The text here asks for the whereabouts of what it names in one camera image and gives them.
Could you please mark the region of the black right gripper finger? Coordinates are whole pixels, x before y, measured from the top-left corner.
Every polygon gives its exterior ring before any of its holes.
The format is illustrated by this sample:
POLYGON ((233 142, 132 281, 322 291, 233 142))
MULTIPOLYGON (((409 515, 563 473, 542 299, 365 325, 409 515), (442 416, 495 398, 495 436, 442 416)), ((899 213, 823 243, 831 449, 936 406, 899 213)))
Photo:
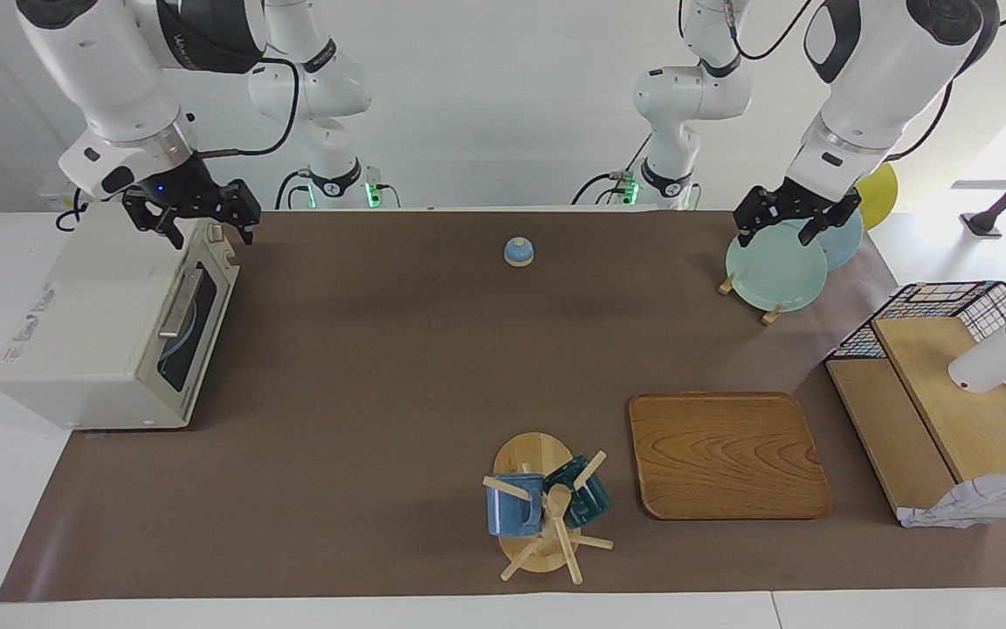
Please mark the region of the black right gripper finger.
POLYGON ((235 227, 241 242, 254 243, 254 228, 262 218, 262 206, 244 180, 231 180, 221 188, 221 222, 235 227))
POLYGON ((150 210, 151 200, 144 192, 124 192, 123 208, 137 231, 163 235, 176 250, 184 247, 184 235, 176 226, 173 207, 163 206, 159 212, 150 210))

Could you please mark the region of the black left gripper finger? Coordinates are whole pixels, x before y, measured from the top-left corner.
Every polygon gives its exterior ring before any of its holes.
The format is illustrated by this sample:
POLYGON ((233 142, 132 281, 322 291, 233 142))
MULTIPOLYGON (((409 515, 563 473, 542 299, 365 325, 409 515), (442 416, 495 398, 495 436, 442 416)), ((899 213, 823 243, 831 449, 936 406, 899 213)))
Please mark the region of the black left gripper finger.
POLYGON ((813 216, 808 218, 803 227, 800 228, 798 232, 799 243, 802 243, 803 246, 810 245, 821 232, 844 226, 860 204, 861 195, 846 194, 839 202, 832 204, 825 210, 815 211, 813 216))
POLYGON ((761 230, 775 225, 775 193, 754 186, 732 211, 739 247, 747 247, 761 230))

